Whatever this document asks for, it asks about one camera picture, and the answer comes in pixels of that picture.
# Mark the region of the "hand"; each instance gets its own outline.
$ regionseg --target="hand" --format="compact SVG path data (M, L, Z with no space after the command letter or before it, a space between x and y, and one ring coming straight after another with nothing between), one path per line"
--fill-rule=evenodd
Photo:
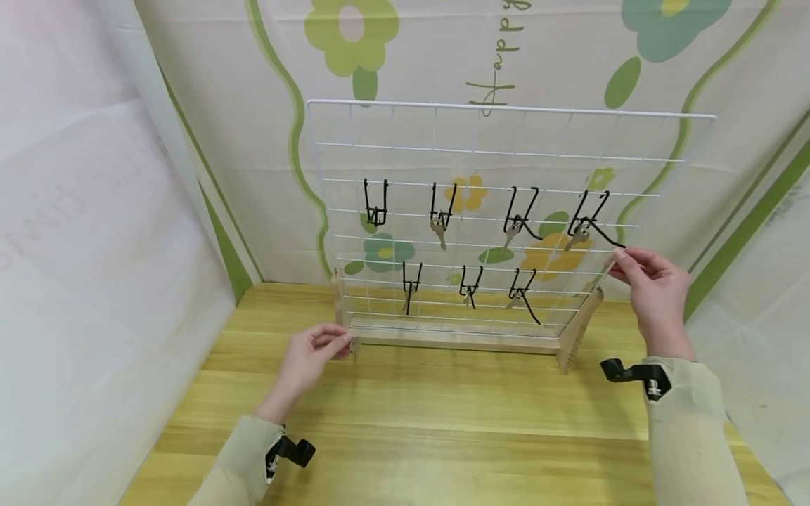
M647 354L696 361L686 337L684 303L689 274L654 251L614 249L608 274L630 285L630 303Z
M281 425L298 397L318 382L326 362L349 354L353 338L335 323L321 323L293 335L275 385L254 416Z

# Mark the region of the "white backdrop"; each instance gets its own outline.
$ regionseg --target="white backdrop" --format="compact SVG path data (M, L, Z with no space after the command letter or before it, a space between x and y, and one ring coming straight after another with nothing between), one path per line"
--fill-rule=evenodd
M0 503L115 504L233 293L95 4L0 18Z
M308 283L324 283L328 263L304 128L310 98L715 113L706 150L634 239L688 266L810 105L810 67L799 64L810 9L797 0L675 3L700 14L679 18L662 2L633 22L644 9L632 0L374 0L363 11L331 0L135 2L206 177L231 211L241 262L267 280ZM327 21L308 31L309 17ZM120 36L141 19L119 18ZM675 152L680 137L698 135L684 124L667 145Z
M786 149L786 158L810 138L810 125L801 134ZM723 383L729 418L796 505L810 504L808 220L810 172L688 323L698 358Z

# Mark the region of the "black clip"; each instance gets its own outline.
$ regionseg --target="black clip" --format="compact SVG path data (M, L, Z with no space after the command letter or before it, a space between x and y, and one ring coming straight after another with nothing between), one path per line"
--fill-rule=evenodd
M585 203L586 198L588 198L588 190L584 190L582 192L582 198L580 198L579 200L577 212L573 213L573 219L571 219L571 222L568 224L568 231L567 231L568 235L573 237L577 228L587 230L588 228L593 227L594 230L596 230L610 244L616 246L617 248L627 248L627 246L625 246L624 244L621 244L620 242L616 242L613 239L611 239L608 236L608 234L603 232L602 229L599 228L599 225L596 224L596 215L599 214L599 212L604 207L605 202L607 202L608 199L610 198L610 190L606 189L605 192L599 196L599 200L601 202L599 203L599 207L596 208L596 211L591 217L579 215L579 211L582 210L582 205Z
M275 468L279 464L280 458L286 458L297 466L306 467L314 454L315 447L309 441L300 440L298 444L295 444L286 435L282 435L281 439L264 456L267 482L269 483L275 476Z
M508 233L507 230L509 228L512 229L517 228L518 232L520 232L525 227L526 231L529 232L530 236L534 237L536 240L543 240L543 237L540 237L534 232L532 232L531 227L526 223L526 221L528 221L529 219L529 212L531 211L531 207L534 206L535 200L537 200L537 196L540 193L540 188L538 188L537 186L532 186L531 189L535 191L535 195L534 197L531 198L531 202L529 202L529 206L526 208L526 213L523 216L517 213L515 213L515 215L512 216L512 206L514 205L514 198L518 194L518 187L517 186L512 187L512 199L509 201L509 210L506 211L506 217L504 218L504 233L505 234Z
M405 280L405 262L403 262L403 291L405 292L405 314L411 314L411 293L419 291L419 285L422 283L422 262L419 262L419 272L416 274L416 281Z
M651 401L658 401L672 389L667 373L658 364L639 364L625 369L620 359L607 359L599 365L605 377L613 383L644 381L644 391Z
M365 215L369 223L375 227L386 224L388 216L388 180L382 180L382 209L377 206L371 207L369 205L369 180L363 178L363 193L365 193Z
M509 298L514 300L514 298L517 297L518 300L523 300L523 303L526 305L526 309L528 309L529 314L531 314L532 320L534 320L535 323L537 323L537 325L542 325L543 322L537 319L537 317L535 316L535 312L531 310L529 300L526 298L526 292L529 289L531 282L535 280L535 276L537 275L537 269L531 270L531 277L526 282L526 286L524 288L517 288L514 286L518 282L519 275L520 275L520 268L518 267L517 269L514 270L514 279L512 280L512 287L509 289Z
M458 294L464 297L464 301L472 303L472 308L475 309L475 291L478 290L478 283L481 281L481 275L484 273L484 266L478 267L478 278L473 285L465 285L464 279L467 276L467 266L461 266L461 283L458 285Z
M433 220L433 216L436 216L436 220L441 223L445 230L450 225L450 216L453 215L456 190L458 190L458 184L453 183L453 195L450 197L450 207L447 208L447 212L443 210L436 211L436 182L433 182L433 196L430 198L430 219Z

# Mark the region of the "beige sleeve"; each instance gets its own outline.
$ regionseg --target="beige sleeve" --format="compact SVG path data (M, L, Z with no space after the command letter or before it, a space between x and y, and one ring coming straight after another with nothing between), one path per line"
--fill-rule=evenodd
M281 426L242 417L189 506L254 506L267 491L264 457Z
M643 363L661 365L672 384L660 400L647 400L658 505L748 504L723 432L720 380L688 360L648 357Z

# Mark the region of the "wooden table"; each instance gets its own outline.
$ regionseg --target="wooden table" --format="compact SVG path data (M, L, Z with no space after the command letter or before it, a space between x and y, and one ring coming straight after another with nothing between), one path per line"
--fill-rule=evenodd
M331 321L329 287L268 283L241 301L122 504L185 504L240 416L275 379L287 338ZM327 366L288 420L318 449L285 462L263 504L654 504L640 387L599 361L644 356L628 304L604 303L573 371L553 356L365 346ZM788 504L733 427L751 505Z

